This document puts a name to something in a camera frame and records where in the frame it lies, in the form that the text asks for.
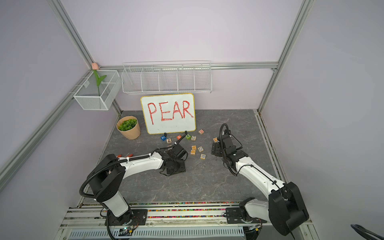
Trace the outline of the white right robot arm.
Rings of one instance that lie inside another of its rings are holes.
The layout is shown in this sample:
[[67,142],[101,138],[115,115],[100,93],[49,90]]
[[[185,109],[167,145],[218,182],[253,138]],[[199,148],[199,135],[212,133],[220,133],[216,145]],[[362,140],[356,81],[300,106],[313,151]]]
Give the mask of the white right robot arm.
[[221,157],[233,176],[242,175],[256,186],[267,198],[259,201],[249,197],[235,209],[227,209],[228,222],[246,224],[269,222],[283,236],[293,233],[309,219],[301,192],[293,182],[285,183],[258,166],[240,147],[225,134],[215,138],[211,154]]

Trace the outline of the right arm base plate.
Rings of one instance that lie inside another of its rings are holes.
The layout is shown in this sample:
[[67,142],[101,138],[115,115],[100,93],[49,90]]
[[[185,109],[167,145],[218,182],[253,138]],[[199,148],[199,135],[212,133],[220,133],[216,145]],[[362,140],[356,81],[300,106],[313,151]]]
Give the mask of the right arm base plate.
[[265,224],[266,220],[250,217],[245,210],[240,207],[226,208],[223,217],[228,224]]

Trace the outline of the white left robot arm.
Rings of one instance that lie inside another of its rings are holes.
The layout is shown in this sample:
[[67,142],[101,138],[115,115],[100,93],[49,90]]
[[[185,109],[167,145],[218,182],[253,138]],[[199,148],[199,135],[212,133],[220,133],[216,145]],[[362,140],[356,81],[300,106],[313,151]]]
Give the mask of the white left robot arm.
[[179,144],[133,157],[107,155],[87,176],[80,186],[79,194],[84,198],[95,199],[114,217],[126,216],[131,208],[119,192],[124,179],[150,170],[160,170],[160,174],[166,177],[184,173],[188,155]]

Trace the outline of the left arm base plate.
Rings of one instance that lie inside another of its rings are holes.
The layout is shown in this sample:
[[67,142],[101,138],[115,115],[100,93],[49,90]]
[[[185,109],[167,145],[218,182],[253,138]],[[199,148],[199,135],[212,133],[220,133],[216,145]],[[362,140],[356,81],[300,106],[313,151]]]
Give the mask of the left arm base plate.
[[105,226],[143,226],[146,224],[147,216],[147,209],[128,210],[120,217],[116,217],[111,210],[108,210]]

